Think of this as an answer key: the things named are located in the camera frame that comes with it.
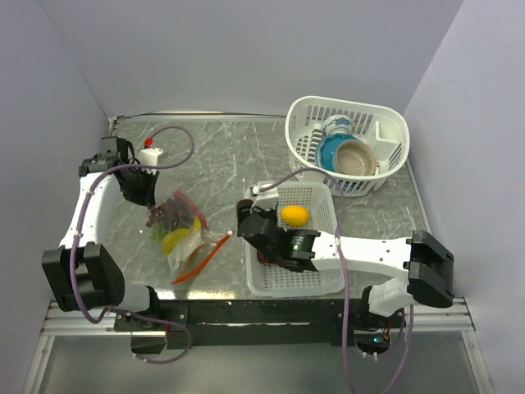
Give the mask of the red fake pepper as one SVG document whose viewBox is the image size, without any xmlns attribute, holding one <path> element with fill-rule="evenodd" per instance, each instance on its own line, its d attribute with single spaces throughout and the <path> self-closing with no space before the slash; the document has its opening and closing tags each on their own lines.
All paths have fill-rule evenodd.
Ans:
<svg viewBox="0 0 525 394">
<path fill-rule="evenodd" d="M 202 229 L 208 230 L 208 221 L 203 215 L 202 211 L 197 207 L 197 205 L 182 191 L 176 190 L 173 192 L 173 196 L 179 199 L 182 199 L 185 201 L 185 203 L 189 206 L 189 208 L 192 210 L 193 214 L 199 218 L 199 221 L 201 223 Z"/>
</svg>

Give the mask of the green fake lettuce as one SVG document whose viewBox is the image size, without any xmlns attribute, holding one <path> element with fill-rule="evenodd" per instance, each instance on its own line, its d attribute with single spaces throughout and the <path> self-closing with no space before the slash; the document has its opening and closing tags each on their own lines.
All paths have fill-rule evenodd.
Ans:
<svg viewBox="0 0 525 394">
<path fill-rule="evenodd" d="M 151 239 L 153 241 L 161 242 L 167 233 L 168 231 L 163 224 L 157 223 L 151 227 Z"/>
</svg>

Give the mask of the blue white porcelain cup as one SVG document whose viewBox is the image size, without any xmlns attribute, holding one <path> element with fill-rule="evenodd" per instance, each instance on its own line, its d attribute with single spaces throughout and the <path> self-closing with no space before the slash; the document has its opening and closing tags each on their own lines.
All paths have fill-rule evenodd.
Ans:
<svg viewBox="0 0 525 394">
<path fill-rule="evenodd" d="M 321 124 L 321 132 L 324 137 L 335 134 L 351 134 L 354 128 L 352 119 L 344 114 L 328 117 Z"/>
</svg>

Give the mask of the clear zip top bag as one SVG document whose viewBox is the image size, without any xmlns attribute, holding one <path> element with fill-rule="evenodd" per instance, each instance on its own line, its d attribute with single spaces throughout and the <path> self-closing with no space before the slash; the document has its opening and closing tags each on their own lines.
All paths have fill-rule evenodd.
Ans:
<svg viewBox="0 0 525 394">
<path fill-rule="evenodd" d="M 171 197 L 174 197 L 173 193 L 162 202 Z M 177 245 L 168 256 L 163 254 L 161 242 L 156 241 L 160 245 L 162 255 L 167 259 L 171 270 L 171 284 L 178 286 L 197 276 L 234 234 L 235 232 L 229 229 L 220 236 L 214 236 L 209 233 L 208 226 L 207 231 L 201 229 L 200 233 L 194 232 L 191 234 L 189 238 Z"/>
</svg>

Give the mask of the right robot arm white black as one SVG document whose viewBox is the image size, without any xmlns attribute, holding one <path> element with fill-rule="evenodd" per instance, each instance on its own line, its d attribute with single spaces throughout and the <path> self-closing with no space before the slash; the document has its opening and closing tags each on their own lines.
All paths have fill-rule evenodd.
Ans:
<svg viewBox="0 0 525 394">
<path fill-rule="evenodd" d="M 358 308 L 360 320 L 372 328 L 414 302 L 442 309 L 453 304 L 454 256 L 430 233 L 389 240 L 336 236 L 333 203 L 320 206 L 305 224 L 280 227 L 276 204 L 261 208 L 242 199 L 238 235 L 250 256 L 291 273 L 346 268 L 385 276 L 386 282 L 364 291 Z"/>
</svg>

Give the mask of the beige bowl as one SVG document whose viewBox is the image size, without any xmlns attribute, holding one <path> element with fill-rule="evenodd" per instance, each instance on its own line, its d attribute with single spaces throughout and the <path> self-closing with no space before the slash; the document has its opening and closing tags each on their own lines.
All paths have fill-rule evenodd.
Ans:
<svg viewBox="0 0 525 394">
<path fill-rule="evenodd" d="M 374 153 L 360 140 L 346 140 L 336 149 L 333 156 L 336 172 L 348 176 L 372 176 L 377 164 Z"/>
</svg>

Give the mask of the dark red fake plum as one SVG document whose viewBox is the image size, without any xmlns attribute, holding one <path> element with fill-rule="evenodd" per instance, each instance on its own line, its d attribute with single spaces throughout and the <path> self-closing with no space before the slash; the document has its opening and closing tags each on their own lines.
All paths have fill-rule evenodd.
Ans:
<svg viewBox="0 0 525 394">
<path fill-rule="evenodd" d="M 264 256 L 260 251 L 257 251 L 257 260 L 260 264 L 268 265 L 268 262 L 265 260 Z"/>
</svg>

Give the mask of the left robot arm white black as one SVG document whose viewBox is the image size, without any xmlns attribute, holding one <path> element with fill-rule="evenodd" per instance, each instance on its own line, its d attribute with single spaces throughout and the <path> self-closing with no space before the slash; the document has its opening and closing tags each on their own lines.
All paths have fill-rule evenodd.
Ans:
<svg viewBox="0 0 525 394">
<path fill-rule="evenodd" d="M 134 153 L 133 145 L 120 137 L 101 140 L 99 153 L 79 167 L 80 193 L 66 234 L 55 250 L 41 260 L 55 301 L 64 312 L 83 308 L 126 310 L 143 329 L 162 322 L 163 310 L 150 286 L 127 282 L 104 246 L 112 210 L 119 199 L 151 208 L 158 172 L 143 170 L 155 165 L 158 155 Z"/>
</svg>

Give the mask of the aluminium frame rail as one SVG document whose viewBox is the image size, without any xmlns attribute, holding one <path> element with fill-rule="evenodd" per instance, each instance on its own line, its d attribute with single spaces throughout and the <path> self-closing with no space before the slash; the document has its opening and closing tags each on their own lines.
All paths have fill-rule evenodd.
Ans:
<svg viewBox="0 0 525 394">
<path fill-rule="evenodd" d="M 413 314 L 414 332 L 474 332 L 474 322 L 465 300 L 456 300 L 449 309 L 434 309 L 415 305 Z M 90 323 L 79 311 L 63 312 L 52 302 L 40 329 L 41 337 L 80 337 L 115 335 L 116 314 L 107 313 L 98 324 Z"/>
</svg>

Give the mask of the yellow fake banana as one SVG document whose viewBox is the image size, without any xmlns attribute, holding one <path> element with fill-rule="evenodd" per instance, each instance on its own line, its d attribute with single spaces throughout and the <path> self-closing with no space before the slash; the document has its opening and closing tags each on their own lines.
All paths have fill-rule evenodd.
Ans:
<svg viewBox="0 0 525 394">
<path fill-rule="evenodd" d="M 166 234 L 161 240 L 162 252 L 165 256 L 168 256 L 177 245 L 183 240 L 189 238 L 194 232 L 200 233 L 202 224 L 198 217 L 194 218 L 193 225 L 191 227 L 178 228 L 168 234 Z"/>
</svg>

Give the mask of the purple fake grapes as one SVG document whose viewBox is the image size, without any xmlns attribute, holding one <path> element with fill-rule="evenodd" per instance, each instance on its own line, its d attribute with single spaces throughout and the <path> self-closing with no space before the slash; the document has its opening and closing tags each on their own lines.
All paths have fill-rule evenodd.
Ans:
<svg viewBox="0 0 525 394">
<path fill-rule="evenodd" d="M 150 208 L 146 226 L 159 225 L 167 231 L 173 231 L 181 227 L 191 227 L 193 223 L 194 215 L 189 205 L 182 199 L 171 197 Z"/>
</svg>

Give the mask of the teal bowl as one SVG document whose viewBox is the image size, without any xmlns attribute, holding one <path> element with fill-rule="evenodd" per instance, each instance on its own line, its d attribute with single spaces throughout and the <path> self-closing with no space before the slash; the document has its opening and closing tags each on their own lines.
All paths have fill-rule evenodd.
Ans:
<svg viewBox="0 0 525 394">
<path fill-rule="evenodd" d="M 336 150 L 342 143 L 349 140 L 356 140 L 356 138 L 351 134 L 342 133 L 323 137 L 316 148 L 316 166 L 329 172 L 335 171 L 334 158 Z"/>
</svg>

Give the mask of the yellow fake lemon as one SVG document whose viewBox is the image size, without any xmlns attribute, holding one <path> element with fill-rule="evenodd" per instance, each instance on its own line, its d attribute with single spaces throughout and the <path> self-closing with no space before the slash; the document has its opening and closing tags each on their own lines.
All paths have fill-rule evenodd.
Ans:
<svg viewBox="0 0 525 394">
<path fill-rule="evenodd" d="M 299 227 L 305 225 L 309 220 L 308 210 L 301 205 L 286 205 L 281 210 L 282 220 L 293 227 Z"/>
</svg>

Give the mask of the white oval dish rack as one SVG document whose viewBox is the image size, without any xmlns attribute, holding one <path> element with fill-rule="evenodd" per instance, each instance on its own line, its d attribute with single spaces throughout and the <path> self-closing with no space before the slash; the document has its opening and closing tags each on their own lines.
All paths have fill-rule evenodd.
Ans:
<svg viewBox="0 0 525 394">
<path fill-rule="evenodd" d="M 316 148 L 324 137 L 321 124 L 333 115 L 344 114 L 352 119 L 353 135 L 364 142 L 376 158 L 372 176 L 348 176 L 329 172 L 316 166 Z M 395 110 L 367 103 L 336 98 L 304 96 L 291 105 L 285 119 L 285 141 L 289 149 L 290 169 L 319 168 L 329 177 L 317 172 L 302 172 L 299 179 L 320 181 L 333 195 L 341 191 L 346 197 L 361 197 L 378 190 L 389 176 L 405 164 L 410 147 L 409 129 L 405 119 Z"/>
</svg>

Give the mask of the white perforated rectangular basket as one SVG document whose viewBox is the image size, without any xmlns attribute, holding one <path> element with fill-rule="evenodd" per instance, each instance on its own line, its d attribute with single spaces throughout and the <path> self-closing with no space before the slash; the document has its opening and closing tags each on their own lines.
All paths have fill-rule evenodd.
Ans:
<svg viewBox="0 0 525 394">
<path fill-rule="evenodd" d="M 287 181 L 276 188 L 279 199 L 277 209 L 299 205 L 308 210 L 309 218 L 303 229 L 336 231 L 336 210 L 329 188 L 318 182 Z M 318 272 L 291 272 L 276 265 L 258 262 L 257 251 L 247 242 L 243 243 L 244 266 L 250 291 L 261 297 L 290 298 L 324 296 L 344 289 L 344 277 L 340 264 L 333 269 Z"/>
</svg>

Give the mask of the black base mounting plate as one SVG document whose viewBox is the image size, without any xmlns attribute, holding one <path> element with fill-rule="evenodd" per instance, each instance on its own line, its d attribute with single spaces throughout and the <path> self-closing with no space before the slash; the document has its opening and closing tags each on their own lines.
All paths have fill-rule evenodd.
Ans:
<svg viewBox="0 0 525 394">
<path fill-rule="evenodd" d="M 131 348 L 141 355 L 192 346 L 241 346 L 348 343 L 389 328 L 405 325 L 404 312 L 390 317 L 368 313 L 360 300 L 349 302 L 343 317 L 342 299 L 292 300 L 163 300 L 153 322 L 118 314 L 114 328 L 132 335 Z"/>
</svg>

